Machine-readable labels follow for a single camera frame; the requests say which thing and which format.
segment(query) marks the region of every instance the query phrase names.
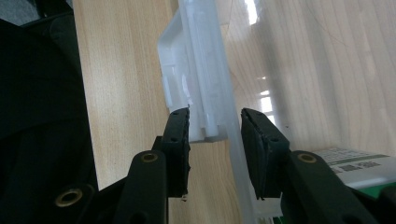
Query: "wood grain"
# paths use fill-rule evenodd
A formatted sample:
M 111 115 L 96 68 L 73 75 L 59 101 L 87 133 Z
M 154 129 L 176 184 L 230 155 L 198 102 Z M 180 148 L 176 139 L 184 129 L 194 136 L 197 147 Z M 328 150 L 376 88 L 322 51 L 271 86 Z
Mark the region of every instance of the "wood grain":
M 156 43 L 177 3 L 75 0 L 74 8 L 103 188 L 163 132 Z M 233 0 L 218 8 L 238 113 L 273 116 L 293 149 L 396 156 L 396 2 Z M 192 146 L 190 193 L 170 200 L 170 223 L 240 223 L 227 144 Z

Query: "wooden table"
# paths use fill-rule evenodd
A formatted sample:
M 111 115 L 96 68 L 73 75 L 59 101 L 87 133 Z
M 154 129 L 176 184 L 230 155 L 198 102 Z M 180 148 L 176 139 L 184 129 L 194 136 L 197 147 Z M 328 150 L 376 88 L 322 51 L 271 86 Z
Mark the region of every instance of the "wooden table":
M 163 133 L 158 37 L 174 0 L 75 0 L 100 188 Z M 396 2 L 224 0 L 221 31 L 237 111 L 272 116 L 292 149 L 396 156 Z M 170 223 L 240 223 L 227 142 L 191 146 L 189 196 Z

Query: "plastic container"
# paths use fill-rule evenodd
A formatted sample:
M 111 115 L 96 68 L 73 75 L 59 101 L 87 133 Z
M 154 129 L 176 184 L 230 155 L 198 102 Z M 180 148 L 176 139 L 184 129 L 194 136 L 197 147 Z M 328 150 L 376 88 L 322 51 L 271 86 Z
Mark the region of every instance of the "plastic container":
M 163 90 L 170 112 L 190 107 L 190 141 L 228 138 L 244 223 L 281 216 L 279 200 L 257 201 L 248 177 L 238 114 L 212 0 L 179 0 L 179 10 L 158 42 Z

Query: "black fabric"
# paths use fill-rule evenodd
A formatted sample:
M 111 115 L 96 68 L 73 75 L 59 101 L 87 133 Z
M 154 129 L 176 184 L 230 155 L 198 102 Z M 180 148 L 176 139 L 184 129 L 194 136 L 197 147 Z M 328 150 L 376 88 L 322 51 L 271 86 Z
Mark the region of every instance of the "black fabric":
M 78 182 L 97 188 L 81 76 L 50 39 L 0 20 L 0 223 L 35 223 Z

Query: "glossy surface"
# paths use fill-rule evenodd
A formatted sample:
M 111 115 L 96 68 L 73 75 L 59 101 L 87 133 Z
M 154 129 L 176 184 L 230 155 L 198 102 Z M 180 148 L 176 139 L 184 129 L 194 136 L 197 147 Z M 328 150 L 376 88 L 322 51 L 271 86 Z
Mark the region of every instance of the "glossy surface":
M 236 110 L 272 116 L 293 149 L 396 155 L 396 2 L 219 1 Z M 101 188 L 126 176 L 168 116 L 157 40 L 175 1 L 74 2 Z M 227 142 L 191 147 L 170 223 L 240 223 Z

